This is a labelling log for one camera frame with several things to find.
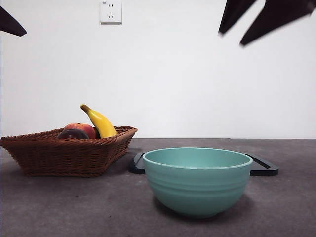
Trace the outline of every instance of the gray countertop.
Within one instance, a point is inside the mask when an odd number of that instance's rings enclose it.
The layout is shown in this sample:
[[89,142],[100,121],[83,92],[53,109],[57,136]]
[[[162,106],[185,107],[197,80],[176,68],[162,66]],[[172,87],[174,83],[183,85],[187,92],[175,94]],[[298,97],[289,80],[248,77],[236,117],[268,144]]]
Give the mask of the gray countertop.
[[[279,166],[251,176],[229,210],[208,219],[175,214],[155,199],[146,175],[128,172],[138,152],[212,147],[251,153]],[[314,237],[316,139],[133,139],[97,178],[26,177],[1,149],[3,237]]]

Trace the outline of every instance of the peach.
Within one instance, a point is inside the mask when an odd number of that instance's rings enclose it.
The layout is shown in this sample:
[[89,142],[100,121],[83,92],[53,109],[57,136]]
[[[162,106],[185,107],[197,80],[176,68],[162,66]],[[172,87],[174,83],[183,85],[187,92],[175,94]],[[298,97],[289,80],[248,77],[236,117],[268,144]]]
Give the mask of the peach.
[[66,129],[80,129],[84,131],[90,139],[96,138],[94,127],[86,123],[69,123],[65,126],[64,130]]

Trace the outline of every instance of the wicker basket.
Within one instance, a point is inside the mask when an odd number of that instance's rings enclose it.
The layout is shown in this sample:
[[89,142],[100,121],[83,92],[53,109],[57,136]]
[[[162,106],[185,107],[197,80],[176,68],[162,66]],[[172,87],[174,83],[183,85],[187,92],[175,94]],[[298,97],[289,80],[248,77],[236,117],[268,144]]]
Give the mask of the wicker basket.
[[117,135],[102,139],[56,139],[63,128],[2,137],[4,147],[27,176],[97,177],[127,152],[137,131],[115,127]]

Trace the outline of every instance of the banana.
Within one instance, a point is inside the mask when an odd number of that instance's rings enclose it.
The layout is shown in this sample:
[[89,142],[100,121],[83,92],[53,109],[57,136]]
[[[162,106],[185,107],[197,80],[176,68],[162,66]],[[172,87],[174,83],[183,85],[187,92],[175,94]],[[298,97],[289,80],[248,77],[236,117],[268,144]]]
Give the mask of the banana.
[[80,105],[80,108],[87,113],[89,119],[100,133],[101,138],[112,137],[117,134],[113,125],[101,113],[90,109],[87,105]]

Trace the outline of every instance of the teal bowl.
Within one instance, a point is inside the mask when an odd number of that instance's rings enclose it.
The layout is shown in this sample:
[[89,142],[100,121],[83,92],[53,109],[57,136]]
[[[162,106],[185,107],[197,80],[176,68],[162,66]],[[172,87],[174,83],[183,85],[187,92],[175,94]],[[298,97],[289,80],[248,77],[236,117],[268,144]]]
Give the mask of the teal bowl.
[[233,206],[247,185],[252,158],[234,151],[179,147],[143,155],[156,198],[186,216],[206,218]]

